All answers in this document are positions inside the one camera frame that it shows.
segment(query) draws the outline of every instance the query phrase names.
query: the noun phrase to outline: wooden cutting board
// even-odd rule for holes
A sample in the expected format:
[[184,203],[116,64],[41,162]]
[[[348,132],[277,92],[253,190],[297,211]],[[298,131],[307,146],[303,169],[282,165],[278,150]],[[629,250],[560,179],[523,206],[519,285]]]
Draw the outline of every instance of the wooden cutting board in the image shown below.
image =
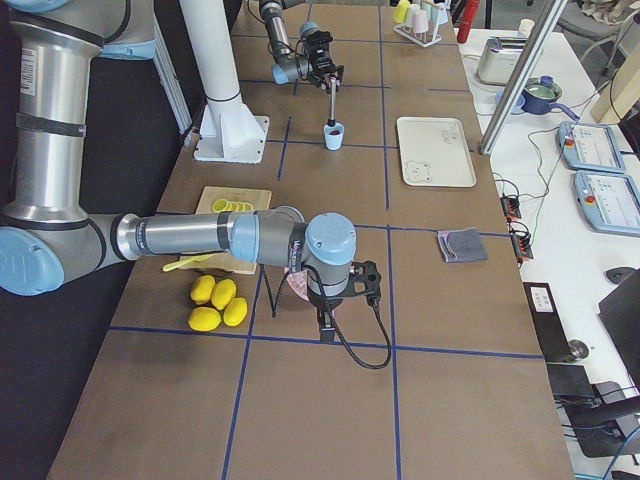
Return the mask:
[[[254,210],[268,210],[271,202],[270,190],[255,190],[251,188],[229,188],[229,187],[204,187],[196,214],[213,213],[211,206],[213,202],[225,198],[232,202],[249,202]],[[218,269],[227,272],[253,274],[256,271],[256,264],[245,262],[234,258],[230,253],[214,253],[201,262],[190,262],[180,267],[180,269]]]

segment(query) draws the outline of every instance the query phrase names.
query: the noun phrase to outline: white desk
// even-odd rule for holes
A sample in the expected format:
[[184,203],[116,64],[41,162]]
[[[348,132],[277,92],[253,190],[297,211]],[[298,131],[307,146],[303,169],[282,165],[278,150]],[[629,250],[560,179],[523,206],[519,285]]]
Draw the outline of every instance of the white desk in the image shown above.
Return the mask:
[[[478,56],[489,36],[513,36],[515,32],[501,30],[472,30],[466,44],[460,45],[469,86],[474,96],[480,125],[486,129],[495,107],[495,92],[500,87],[479,83],[475,74]],[[560,102],[568,106],[581,104],[594,95],[595,89],[582,65],[561,33],[553,33],[534,70],[534,76],[551,75],[562,87]],[[575,108],[582,122],[593,122],[589,108],[597,96],[584,106]],[[520,193],[534,196],[544,193],[545,186],[538,176],[538,157],[527,134],[549,130],[568,120],[563,113],[547,115],[510,116],[491,154],[495,173],[514,182]],[[617,139],[623,151],[631,148],[617,129]],[[533,137],[542,152],[541,171],[549,178],[554,170],[560,149],[556,132],[541,133]],[[640,185],[640,162],[633,156],[623,156],[627,171]],[[502,185],[497,184],[498,191]],[[507,194],[515,193],[505,185]],[[598,302],[606,297],[614,285],[604,272],[613,267],[640,267],[640,238],[596,233],[590,230],[576,202],[573,190],[573,172],[562,160],[553,174],[550,191],[544,200],[534,238],[533,261],[525,262],[520,270],[523,281],[546,282],[551,286],[558,313],[568,339],[582,340],[590,348],[588,358],[581,361],[591,383],[615,381],[621,387],[631,385],[627,371],[616,352],[609,335],[598,318]],[[523,222],[533,231],[540,200],[521,199]],[[633,390],[627,396],[635,395]],[[602,475],[610,459],[584,457],[575,440],[567,439],[576,472]],[[631,457],[622,457],[617,467],[640,474],[640,467],[633,466]]]

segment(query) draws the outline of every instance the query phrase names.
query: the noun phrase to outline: yellow lemon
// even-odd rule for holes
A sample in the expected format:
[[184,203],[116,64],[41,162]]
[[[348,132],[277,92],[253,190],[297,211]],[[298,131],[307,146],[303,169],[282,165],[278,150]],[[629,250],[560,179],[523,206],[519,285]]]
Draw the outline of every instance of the yellow lemon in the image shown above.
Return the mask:
[[245,298],[234,298],[229,302],[222,316],[224,324],[228,327],[237,327],[245,319],[248,311],[249,307]]
[[221,321],[220,312],[211,307],[196,307],[189,315],[189,326],[198,332],[215,330]]
[[196,305],[204,305],[211,298],[211,292],[216,284],[215,278],[211,275],[202,275],[198,277],[193,285],[191,285],[191,300]]
[[218,282],[213,288],[211,303],[213,303],[213,306],[218,310],[224,310],[225,307],[229,305],[229,302],[233,300],[233,297],[236,296],[236,290],[236,282],[230,278],[225,278],[221,282]]

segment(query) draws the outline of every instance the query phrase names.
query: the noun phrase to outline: white tray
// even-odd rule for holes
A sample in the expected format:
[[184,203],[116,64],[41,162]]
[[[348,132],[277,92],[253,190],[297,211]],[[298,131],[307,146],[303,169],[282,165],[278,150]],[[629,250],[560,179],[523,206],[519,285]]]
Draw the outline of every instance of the white tray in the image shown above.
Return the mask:
[[456,118],[397,120],[402,178],[417,187],[473,187],[469,147]]

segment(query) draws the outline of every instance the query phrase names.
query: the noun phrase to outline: gray cloth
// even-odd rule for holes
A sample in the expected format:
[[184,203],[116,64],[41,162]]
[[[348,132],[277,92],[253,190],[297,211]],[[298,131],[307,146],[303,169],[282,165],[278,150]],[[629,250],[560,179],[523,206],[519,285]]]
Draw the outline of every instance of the gray cloth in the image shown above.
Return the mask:
[[607,25],[618,25],[640,5],[636,0],[583,0],[582,12]]
[[489,258],[482,237],[475,228],[441,230],[438,244],[447,263],[479,262]]

